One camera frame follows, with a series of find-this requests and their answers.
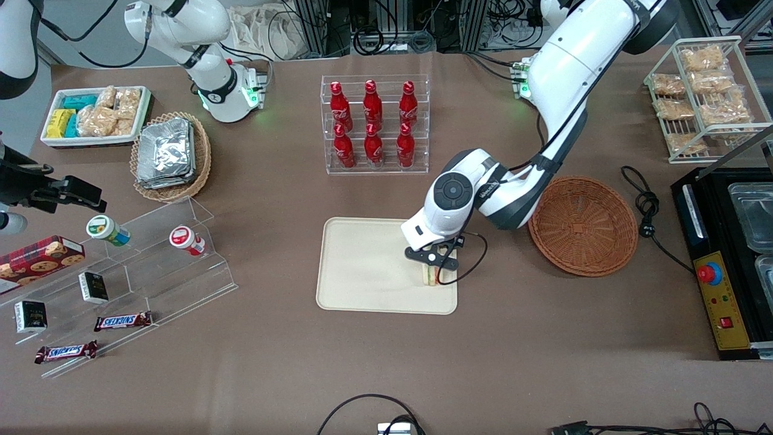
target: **brown wicker basket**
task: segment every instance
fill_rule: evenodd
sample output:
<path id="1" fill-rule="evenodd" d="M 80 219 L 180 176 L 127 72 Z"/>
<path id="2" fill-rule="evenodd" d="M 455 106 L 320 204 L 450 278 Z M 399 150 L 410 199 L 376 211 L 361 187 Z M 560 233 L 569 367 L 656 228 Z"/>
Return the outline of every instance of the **brown wicker basket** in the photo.
<path id="1" fill-rule="evenodd" d="M 555 265 L 580 276 L 605 276 L 633 256 L 636 220 L 609 186 L 583 176 L 556 178 L 529 220 L 537 248 Z"/>
<path id="2" fill-rule="evenodd" d="M 204 187 L 204 183 L 206 183 L 206 179 L 209 177 L 209 170 L 212 167 L 212 149 L 209 146 L 209 138 L 204 131 L 204 127 L 202 127 L 201 122 L 199 122 L 195 116 L 174 111 L 153 118 L 148 122 L 148 125 L 167 122 L 168 120 L 177 117 L 185 118 L 193 124 L 193 145 L 196 147 L 196 172 L 198 172 L 198 174 L 191 184 L 163 187 L 155 190 L 145 189 L 140 186 L 139 183 L 135 182 L 135 190 L 149 200 L 169 203 L 182 197 L 192 197 Z M 134 145 L 131 146 L 131 160 L 129 160 L 129 170 L 131 171 L 131 175 L 135 176 L 135 178 L 137 177 L 137 150 L 139 147 L 139 140 L 139 137 L 137 137 Z"/>

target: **wire rack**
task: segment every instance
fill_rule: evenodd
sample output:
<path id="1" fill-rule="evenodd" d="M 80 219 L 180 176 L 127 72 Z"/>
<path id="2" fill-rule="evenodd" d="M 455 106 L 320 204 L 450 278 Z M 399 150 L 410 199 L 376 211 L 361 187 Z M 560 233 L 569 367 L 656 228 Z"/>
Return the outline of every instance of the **wire rack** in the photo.
<path id="1" fill-rule="evenodd" d="M 672 134 L 694 135 L 691 140 L 685 141 L 679 149 L 671 149 L 668 143 L 666 143 L 666 148 L 669 151 L 670 163 L 715 162 L 721 156 L 724 156 L 726 153 L 730 152 L 732 149 L 739 146 L 756 133 L 761 132 L 771 124 L 770 112 L 762 99 L 754 78 L 751 76 L 751 72 L 749 71 L 739 46 L 740 42 L 741 38 L 738 36 L 679 39 L 671 45 L 669 51 L 666 52 L 663 58 L 661 58 L 644 79 L 644 84 L 649 89 L 653 104 L 659 99 L 688 101 L 695 113 L 693 118 L 678 121 L 669 121 L 658 118 L 663 135 L 666 138 Z M 749 112 L 752 115 L 750 122 L 742 124 L 707 125 L 701 118 L 701 105 L 729 101 L 731 99 L 730 94 L 727 91 L 712 94 L 694 93 L 690 84 L 685 80 L 688 76 L 679 54 L 682 50 L 697 51 L 712 45 L 720 47 L 722 54 L 727 59 L 727 65 L 734 73 L 734 80 L 736 83 L 746 87 L 744 98 L 747 102 Z M 656 95 L 655 87 L 652 82 L 652 75 L 655 73 L 678 74 L 685 84 L 685 98 Z M 687 153 L 691 147 L 701 140 L 706 144 L 705 149 L 702 149 L 699 152 Z"/>

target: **acrylic display stand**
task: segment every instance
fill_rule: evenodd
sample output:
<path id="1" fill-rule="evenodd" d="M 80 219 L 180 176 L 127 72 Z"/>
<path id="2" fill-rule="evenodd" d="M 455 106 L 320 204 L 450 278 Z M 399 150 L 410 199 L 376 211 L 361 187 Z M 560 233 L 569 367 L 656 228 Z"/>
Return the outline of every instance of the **acrylic display stand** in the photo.
<path id="1" fill-rule="evenodd" d="M 383 127 L 379 137 L 383 142 L 384 164 L 374 169 L 368 165 L 363 146 L 365 140 L 365 82 L 374 80 L 383 103 Z M 417 120 L 413 127 L 416 150 L 414 164 L 402 168 L 397 161 L 397 136 L 400 135 L 400 99 L 403 96 L 403 83 L 414 82 L 414 95 L 418 101 Z M 333 114 L 330 111 L 330 84 L 341 83 L 349 109 L 352 112 L 354 128 L 347 133 L 354 145 L 356 166 L 345 168 L 335 155 L 333 147 Z M 430 169 L 430 78 L 426 74 L 370 75 L 370 76 L 322 76 L 320 90 L 322 106 L 322 139 L 325 142 L 325 166 L 330 175 L 366 175 L 375 173 L 427 173 Z"/>
<path id="2" fill-rule="evenodd" d="M 17 345 L 27 348 L 29 363 L 41 346 L 59 347 L 97 340 L 101 355 L 118 348 L 190 311 L 238 288 L 226 260 L 215 251 L 209 229 L 213 216 L 190 197 L 167 204 L 123 224 L 131 240 L 121 247 L 90 239 L 83 243 L 86 259 L 14 290 L 18 296 L 0 303 L 6 330 L 15 330 L 14 304 L 38 300 L 46 305 L 48 327 L 38 334 L 18 334 Z M 187 225 L 206 242 L 194 256 L 169 244 L 169 233 Z M 103 276 L 110 301 L 101 305 L 83 301 L 78 275 L 89 271 Z M 151 311 L 153 324 L 94 332 L 97 317 Z M 87 358 L 45 363 L 42 377 L 59 376 L 79 367 Z"/>

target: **snickers bar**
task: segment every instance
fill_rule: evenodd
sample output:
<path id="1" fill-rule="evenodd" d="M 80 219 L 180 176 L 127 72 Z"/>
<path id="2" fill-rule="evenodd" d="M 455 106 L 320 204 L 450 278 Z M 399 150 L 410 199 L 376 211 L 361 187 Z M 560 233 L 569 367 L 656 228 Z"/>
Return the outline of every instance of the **snickers bar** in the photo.
<path id="1" fill-rule="evenodd" d="M 97 325 L 94 326 L 94 332 L 122 327 L 143 327 L 151 323 L 153 323 L 153 319 L 150 311 L 124 316 L 97 317 Z"/>
<path id="2" fill-rule="evenodd" d="M 59 361 L 60 359 L 97 356 L 97 341 L 91 341 L 87 344 L 78 344 L 75 346 L 64 346 L 63 348 L 47 348 L 43 346 L 35 356 L 35 364 L 44 362 Z"/>

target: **beige tray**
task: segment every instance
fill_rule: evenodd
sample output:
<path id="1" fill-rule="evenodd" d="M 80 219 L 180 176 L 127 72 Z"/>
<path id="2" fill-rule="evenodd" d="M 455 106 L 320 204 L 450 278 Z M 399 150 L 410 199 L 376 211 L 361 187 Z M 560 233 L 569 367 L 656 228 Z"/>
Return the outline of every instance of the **beige tray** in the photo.
<path id="1" fill-rule="evenodd" d="M 421 263 L 405 258 L 400 219 L 331 217 L 319 257 L 317 305 L 325 310 L 450 314 L 456 283 L 425 286 Z M 453 280 L 456 272 L 444 279 Z"/>

